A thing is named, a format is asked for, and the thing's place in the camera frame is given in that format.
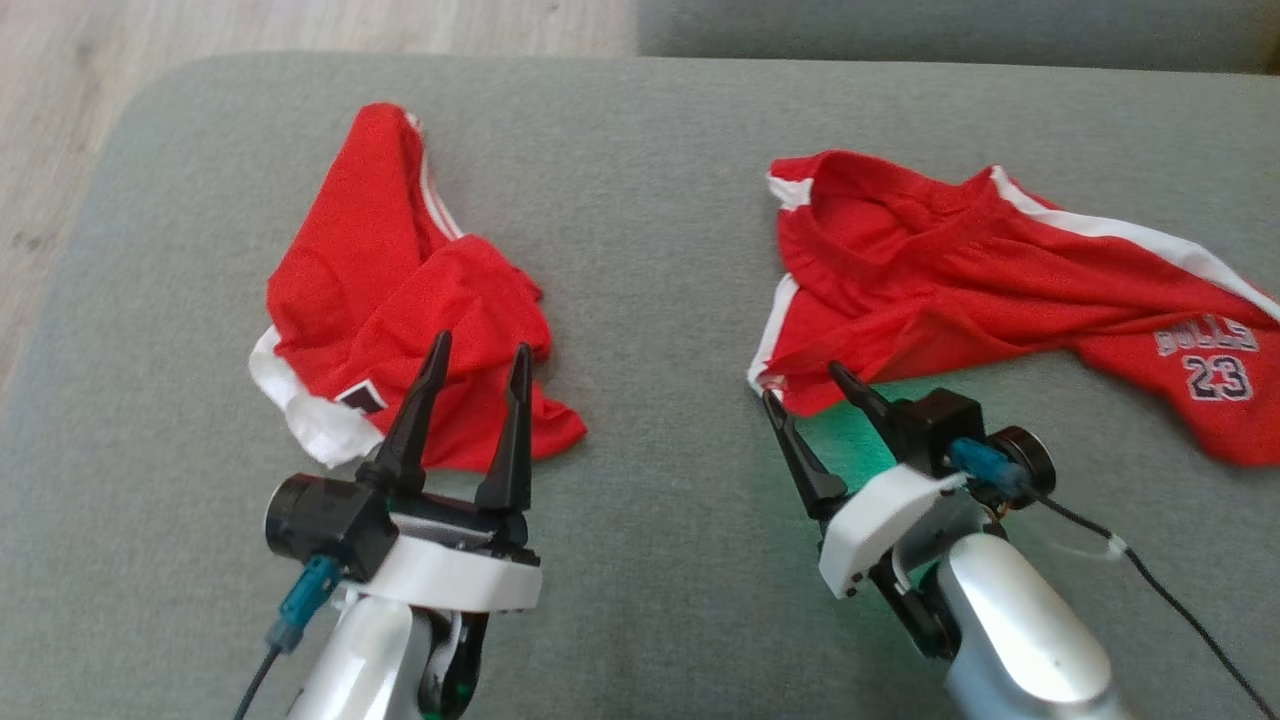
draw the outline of gray table surface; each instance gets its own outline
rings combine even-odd
[[[541,606],[497,619],[470,717],[954,717],[945,667],[815,569],[742,373],[781,273],[777,156],[845,146],[1197,240],[1280,288],[1280,82],[1014,67],[261,55],[188,67],[109,142],[0,418],[0,716],[228,717],[296,577],[260,534],[316,471],[250,382],[262,288],[356,109],[402,102],[440,192],[547,292],[543,370],[590,436],[536,468]],[[1052,448],[1280,698],[1280,473],[1050,354],[940,379]],[[1260,388],[1262,392],[1275,388]],[[465,492],[476,478],[439,475]],[[1129,569],[1042,510],[1015,542],[1152,717],[1251,707]],[[269,676],[283,715],[325,615]]]

